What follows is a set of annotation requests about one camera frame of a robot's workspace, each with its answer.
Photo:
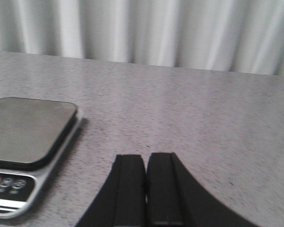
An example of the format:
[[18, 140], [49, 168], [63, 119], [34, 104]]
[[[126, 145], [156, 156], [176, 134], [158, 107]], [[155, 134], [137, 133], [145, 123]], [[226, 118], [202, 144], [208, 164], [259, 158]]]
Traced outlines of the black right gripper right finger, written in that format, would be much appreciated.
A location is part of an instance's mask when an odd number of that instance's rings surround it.
[[175, 153], [152, 153], [147, 166], [150, 227], [253, 227], [212, 196]]

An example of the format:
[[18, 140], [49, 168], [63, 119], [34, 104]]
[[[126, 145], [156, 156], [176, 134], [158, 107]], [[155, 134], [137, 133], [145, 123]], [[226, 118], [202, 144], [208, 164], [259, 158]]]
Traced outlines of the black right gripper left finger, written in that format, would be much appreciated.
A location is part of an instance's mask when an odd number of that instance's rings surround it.
[[146, 226], [145, 183], [142, 157], [117, 155], [105, 183], [76, 226]]

